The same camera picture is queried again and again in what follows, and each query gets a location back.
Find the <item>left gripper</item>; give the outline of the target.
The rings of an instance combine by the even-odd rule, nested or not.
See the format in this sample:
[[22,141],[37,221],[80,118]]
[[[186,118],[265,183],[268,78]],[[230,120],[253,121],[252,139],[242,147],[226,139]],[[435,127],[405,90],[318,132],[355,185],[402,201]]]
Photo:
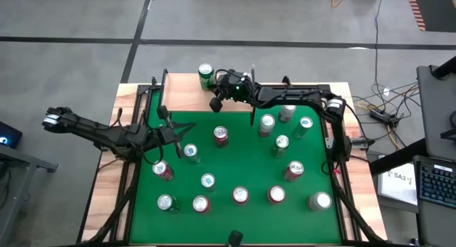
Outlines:
[[[183,158],[184,152],[182,150],[181,141],[187,134],[186,130],[191,130],[196,123],[195,122],[173,122],[169,117],[165,120],[165,126],[159,127],[159,140],[162,145],[172,143],[175,146],[177,156]],[[183,129],[180,133],[176,133],[175,130]]]

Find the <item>slim blue beverage can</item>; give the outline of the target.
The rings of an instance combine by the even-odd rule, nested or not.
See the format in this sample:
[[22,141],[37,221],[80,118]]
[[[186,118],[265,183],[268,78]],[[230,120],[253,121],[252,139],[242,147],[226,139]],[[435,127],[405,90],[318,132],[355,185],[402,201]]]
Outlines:
[[205,173],[201,177],[201,184],[207,191],[214,191],[215,189],[215,177],[211,173]]
[[195,144],[189,143],[184,148],[184,155],[186,160],[192,164],[200,163],[200,153]]

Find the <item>green Sprite can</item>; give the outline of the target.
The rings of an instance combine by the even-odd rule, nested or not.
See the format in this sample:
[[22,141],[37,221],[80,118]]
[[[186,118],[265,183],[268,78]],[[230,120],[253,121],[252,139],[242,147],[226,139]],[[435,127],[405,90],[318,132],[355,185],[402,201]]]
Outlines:
[[209,63],[202,63],[198,68],[198,75],[201,88],[212,90],[215,86],[214,68]]
[[177,199],[170,194],[162,194],[157,199],[157,206],[160,210],[166,212],[176,212],[180,210]]
[[271,155],[276,158],[283,157],[289,147],[289,138],[286,135],[279,135],[271,146]]

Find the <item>silver beverage can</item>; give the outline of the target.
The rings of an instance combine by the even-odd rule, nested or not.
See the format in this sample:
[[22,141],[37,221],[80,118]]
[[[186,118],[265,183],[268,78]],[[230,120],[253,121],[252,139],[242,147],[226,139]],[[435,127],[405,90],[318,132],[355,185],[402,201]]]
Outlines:
[[307,199],[307,206],[312,211],[323,211],[330,208],[332,199],[330,195],[324,191],[316,192]]

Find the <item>red Star Wars Coca-Cola can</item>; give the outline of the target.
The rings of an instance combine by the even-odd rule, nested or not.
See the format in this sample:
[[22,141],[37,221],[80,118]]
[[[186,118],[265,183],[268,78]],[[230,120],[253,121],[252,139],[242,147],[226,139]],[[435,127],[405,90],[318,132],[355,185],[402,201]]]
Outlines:
[[229,132],[228,129],[224,126],[217,126],[213,131],[213,138],[215,144],[219,148],[223,148],[229,143]]
[[174,171],[172,167],[164,160],[154,164],[152,166],[152,171],[154,175],[165,181],[171,181],[174,178]]

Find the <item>orange Fanta can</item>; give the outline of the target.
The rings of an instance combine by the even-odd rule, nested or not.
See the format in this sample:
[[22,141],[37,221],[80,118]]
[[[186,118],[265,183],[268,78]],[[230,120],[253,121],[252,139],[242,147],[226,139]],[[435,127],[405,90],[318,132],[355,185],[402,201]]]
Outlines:
[[236,204],[245,204],[249,200],[249,192],[244,186],[236,186],[232,191],[232,199]]
[[210,207],[210,200],[204,195],[198,195],[193,199],[192,208],[197,213],[206,213],[210,210]]
[[278,185],[271,186],[266,194],[270,204],[280,204],[284,201],[286,193],[284,188]]

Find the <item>blue silver Red Bull can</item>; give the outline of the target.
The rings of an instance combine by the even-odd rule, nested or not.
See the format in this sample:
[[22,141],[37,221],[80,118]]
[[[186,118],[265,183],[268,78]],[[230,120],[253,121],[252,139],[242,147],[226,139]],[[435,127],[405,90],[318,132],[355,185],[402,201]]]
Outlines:
[[296,139],[301,139],[305,134],[312,128],[313,121],[310,117],[302,117],[295,129],[293,130],[293,137]]

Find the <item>green table mat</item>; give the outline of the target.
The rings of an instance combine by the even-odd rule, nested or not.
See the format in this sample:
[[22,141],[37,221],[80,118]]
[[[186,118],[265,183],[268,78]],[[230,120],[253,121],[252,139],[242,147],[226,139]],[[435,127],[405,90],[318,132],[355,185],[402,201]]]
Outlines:
[[[245,243],[339,243],[338,214],[334,207],[312,211],[307,199],[316,192],[331,193],[331,183],[324,173],[325,144],[321,121],[315,111],[306,106],[297,108],[290,122],[276,123],[268,137],[258,133],[262,110],[257,110],[250,127],[224,126],[229,132],[229,143],[219,148],[213,138],[213,125],[197,125],[183,138],[184,144],[195,144],[200,163],[192,164],[179,158],[172,145],[154,149],[146,154],[140,170],[130,232],[131,243],[225,243],[233,230],[243,233]],[[310,117],[312,128],[301,139],[293,137],[293,130],[302,117]],[[271,155],[271,146],[279,135],[289,138],[283,157]],[[159,161],[166,161],[174,171],[174,178],[165,181],[152,171]],[[284,170],[291,161],[300,161],[304,174],[294,182],[284,179]],[[211,173],[215,177],[214,191],[207,191],[201,177]],[[270,204],[268,189],[284,188],[285,199]],[[244,186],[249,192],[245,204],[236,204],[232,191]],[[157,199],[170,194],[177,199],[180,210],[162,211]],[[210,200],[210,210],[197,213],[193,199],[204,195]]]

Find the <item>black rounded object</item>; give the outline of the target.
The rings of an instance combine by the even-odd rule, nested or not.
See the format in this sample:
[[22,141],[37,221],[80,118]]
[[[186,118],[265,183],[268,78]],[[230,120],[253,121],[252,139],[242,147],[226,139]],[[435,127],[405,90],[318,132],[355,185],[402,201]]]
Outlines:
[[228,237],[228,244],[227,247],[241,247],[243,240],[243,233],[233,230],[231,231]]

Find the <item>black power strip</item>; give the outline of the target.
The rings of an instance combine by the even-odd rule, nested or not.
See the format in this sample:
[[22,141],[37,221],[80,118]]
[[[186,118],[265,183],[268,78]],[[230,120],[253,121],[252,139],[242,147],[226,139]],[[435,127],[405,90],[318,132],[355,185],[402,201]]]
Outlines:
[[379,109],[371,110],[369,112],[369,116],[377,122],[380,122],[385,126],[389,126],[391,128],[397,127],[398,123],[400,122],[400,118],[398,118],[396,115]]

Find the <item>grey side table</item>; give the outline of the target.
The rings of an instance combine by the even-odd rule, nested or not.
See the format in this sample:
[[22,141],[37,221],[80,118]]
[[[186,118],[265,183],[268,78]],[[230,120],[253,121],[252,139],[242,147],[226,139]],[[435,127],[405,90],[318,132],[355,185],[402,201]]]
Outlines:
[[38,168],[54,173],[58,165],[0,144],[0,247],[6,246]]

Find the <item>black computer with blue light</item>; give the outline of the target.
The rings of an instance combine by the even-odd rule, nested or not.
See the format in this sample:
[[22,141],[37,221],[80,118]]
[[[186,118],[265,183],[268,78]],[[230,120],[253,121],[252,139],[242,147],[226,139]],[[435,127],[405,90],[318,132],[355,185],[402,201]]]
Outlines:
[[22,137],[22,132],[3,122],[0,122],[0,144],[16,149]]

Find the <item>white SA3 sign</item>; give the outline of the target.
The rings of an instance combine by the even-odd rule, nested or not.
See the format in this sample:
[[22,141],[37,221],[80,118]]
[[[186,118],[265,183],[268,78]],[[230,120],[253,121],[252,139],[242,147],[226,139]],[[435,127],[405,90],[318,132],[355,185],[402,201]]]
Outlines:
[[377,193],[381,196],[418,205],[415,167],[408,163],[378,175]]

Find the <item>grey desk panel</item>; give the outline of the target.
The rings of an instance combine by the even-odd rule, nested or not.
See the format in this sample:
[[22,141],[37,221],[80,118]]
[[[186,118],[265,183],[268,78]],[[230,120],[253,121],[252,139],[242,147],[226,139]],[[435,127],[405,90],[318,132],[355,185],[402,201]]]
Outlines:
[[427,153],[431,157],[456,161],[456,142],[441,138],[451,130],[450,115],[456,111],[456,74],[438,80],[428,66],[416,69]]

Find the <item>black mat with orange stripes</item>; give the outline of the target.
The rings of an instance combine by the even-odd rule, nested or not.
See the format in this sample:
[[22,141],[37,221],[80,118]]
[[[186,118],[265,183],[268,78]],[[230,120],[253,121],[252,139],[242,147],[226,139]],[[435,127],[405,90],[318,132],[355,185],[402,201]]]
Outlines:
[[408,0],[421,31],[456,33],[456,0]]

